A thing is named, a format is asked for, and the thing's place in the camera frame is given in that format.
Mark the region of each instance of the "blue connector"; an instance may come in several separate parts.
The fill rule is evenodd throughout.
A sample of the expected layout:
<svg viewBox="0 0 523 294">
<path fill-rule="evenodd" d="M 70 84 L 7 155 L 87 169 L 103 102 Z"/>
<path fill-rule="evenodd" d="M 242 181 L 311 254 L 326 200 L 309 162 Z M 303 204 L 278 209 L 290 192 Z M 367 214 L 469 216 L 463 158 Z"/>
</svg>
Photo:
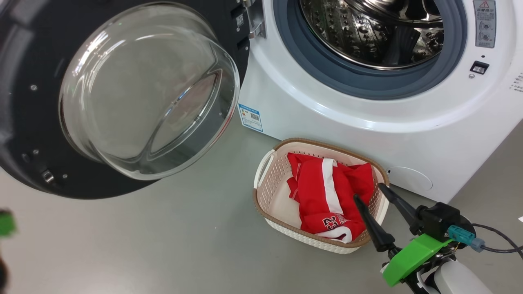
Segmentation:
<svg viewBox="0 0 523 294">
<path fill-rule="evenodd" d="M 472 249 L 476 250 L 477 252 L 483 251 L 483 248 L 481 248 L 481 246 L 485 245 L 485 241 L 476 238 L 476 235 L 474 235 L 473 233 L 465 229 L 462 229 L 456 225 L 451 225 L 447 233 L 449 234 L 449 238 L 453 239 L 454 241 L 466 244 L 470 246 Z"/>
</svg>

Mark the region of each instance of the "white basket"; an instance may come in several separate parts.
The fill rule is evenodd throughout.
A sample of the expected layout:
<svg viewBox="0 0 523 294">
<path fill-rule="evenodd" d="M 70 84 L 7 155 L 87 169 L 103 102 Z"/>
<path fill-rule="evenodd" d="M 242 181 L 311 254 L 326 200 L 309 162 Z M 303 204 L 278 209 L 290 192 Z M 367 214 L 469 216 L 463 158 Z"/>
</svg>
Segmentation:
<svg viewBox="0 0 523 294">
<path fill-rule="evenodd" d="M 389 179 L 383 168 L 376 162 L 332 145 L 295 138 L 285 140 L 274 150 L 269 151 L 261 160 L 254 177 L 254 203 L 267 223 L 300 242 L 334 253 L 348 254 L 368 243 L 370 236 L 366 230 L 348 244 L 300 230 L 299 205 L 289 198 L 290 189 L 287 185 L 287 180 L 292 177 L 291 165 L 287 159 L 289 152 L 319 158 L 326 157 L 347 166 L 370 163 L 375 187 L 370 199 L 369 211 L 381 224 L 389 207 L 389 202 L 378 188 L 378 183 L 385 183 L 388 186 Z"/>
</svg>

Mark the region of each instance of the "brown basket rim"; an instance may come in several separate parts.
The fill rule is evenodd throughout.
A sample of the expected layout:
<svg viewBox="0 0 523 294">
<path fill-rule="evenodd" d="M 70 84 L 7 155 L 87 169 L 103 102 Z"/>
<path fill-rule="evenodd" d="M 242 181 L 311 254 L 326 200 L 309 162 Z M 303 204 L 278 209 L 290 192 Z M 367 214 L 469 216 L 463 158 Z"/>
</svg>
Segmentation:
<svg viewBox="0 0 523 294">
<path fill-rule="evenodd" d="M 274 147 L 274 150 L 275 151 L 278 151 L 278 149 L 280 149 L 283 145 L 286 145 L 286 144 L 289 144 L 289 143 L 305 143 L 305 144 L 310 144 L 310 145 L 315 145 L 315 146 L 319 146 L 319 147 L 324 147 L 324 148 L 328 148 L 328 149 L 332 149 L 334 151 L 338 151 L 340 153 L 344 153 L 344 154 L 347 154 L 347 155 L 350 155 L 350 156 L 353 156 L 355 158 L 358 158 L 358 159 L 361 159 L 363 161 L 366 161 L 368 163 L 370 163 L 373 167 L 375 167 L 380 173 L 381 173 L 381 176 L 383 177 L 383 180 L 385 181 L 385 184 L 387 186 L 389 186 L 389 177 L 387 176 L 385 170 L 383 169 L 383 167 L 381 167 L 381 165 L 379 165 L 376 161 L 370 159 L 370 158 L 367 158 L 365 156 L 361 156 L 359 154 L 356 154 L 356 153 L 353 153 L 347 149 L 343 149 L 343 148 L 340 148 L 340 147 L 337 147 L 337 146 L 334 146 L 334 145 L 331 145 L 331 144 L 327 144 L 327 143 L 322 143 L 322 142 L 318 142 L 318 141 L 313 141 L 313 140 L 309 140 L 309 139 L 303 139 L 303 138 L 289 138 L 289 139 L 286 139 L 286 140 L 283 140 L 281 141 L 278 145 L 276 145 Z M 336 241 L 333 241 L 333 240 L 329 240 L 327 238 L 323 238 L 323 237 L 320 237 L 320 236 L 316 236 L 314 234 L 311 234 L 309 232 L 305 232 L 305 231 L 302 231 L 298 228 L 295 228 L 287 223 L 284 223 L 278 219 L 276 219 L 275 217 L 269 215 L 268 213 L 264 212 L 262 210 L 262 207 L 260 206 L 260 204 L 258 203 L 258 190 L 257 189 L 254 189 L 253 191 L 253 198 L 254 198 L 254 205 L 256 206 L 256 210 L 258 210 L 258 213 L 261 214 L 264 218 L 288 229 L 288 230 L 291 230 L 295 233 L 298 233 L 300 235 L 304 235 L 306 237 L 309 237 L 309 238 L 312 238 L 314 240 L 317 240 L 317 241 L 320 241 L 320 242 L 324 242 L 324 243 L 327 243 L 327 244 L 330 244 L 330 245 L 335 245 L 335 246 L 339 246 L 339 247 L 343 247 L 343 248 L 358 248 L 358 247 L 361 247 L 367 243 L 369 243 L 369 241 L 371 240 L 370 239 L 370 236 L 367 235 L 363 240 L 359 241 L 359 242 L 356 242 L 356 243 L 342 243 L 342 242 L 336 242 Z"/>
</svg>

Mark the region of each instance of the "gray floor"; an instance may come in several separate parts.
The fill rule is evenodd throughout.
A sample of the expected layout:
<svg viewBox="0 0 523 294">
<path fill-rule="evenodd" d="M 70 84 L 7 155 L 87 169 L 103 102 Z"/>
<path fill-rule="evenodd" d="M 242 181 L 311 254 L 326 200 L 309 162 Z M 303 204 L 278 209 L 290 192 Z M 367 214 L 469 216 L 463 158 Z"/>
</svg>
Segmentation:
<svg viewBox="0 0 523 294">
<path fill-rule="evenodd" d="M 19 233 L 2 243 L 10 294 L 71 293 L 407 293 L 379 274 L 387 260 L 372 245 L 324 252 L 267 225 L 251 199 L 254 172 L 277 140 L 236 118 L 205 157 L 184 172 L 122 197 L 78 201 L 36 193 L 0 170 L 1 203 Z M 473 222 L 523 244 L 523 125 L 452 201 Z M 417 206 L 432 202 L 396 189 Z M 412 237 L 396 209 L 384 228 L 397 245 Z M 492 247 L 508 248 L 480 231 Z M 516 254 L 458 253 L 494 293 L 520 292 Z"/>
</svg>

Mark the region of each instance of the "green bracket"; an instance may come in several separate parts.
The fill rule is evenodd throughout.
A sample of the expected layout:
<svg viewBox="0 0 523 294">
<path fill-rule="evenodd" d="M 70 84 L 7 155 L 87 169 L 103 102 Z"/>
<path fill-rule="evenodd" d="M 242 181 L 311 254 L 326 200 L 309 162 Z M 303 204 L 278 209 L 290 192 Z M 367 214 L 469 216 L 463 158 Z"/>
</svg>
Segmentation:
<svg viewBox="0 0 523 294">
<path fill-rule="evenodd" d="M 0 212 L 0 238 L 9 237 L 16 231 L 15 218 L 10 212 Z"/>
<path fill-rule="evenodd" d="M 441 243 L 426 234 L 417 237 L 391 259 L 383 278 L 390 287 L 395 286 L 450 242 Z"/>
</svg>

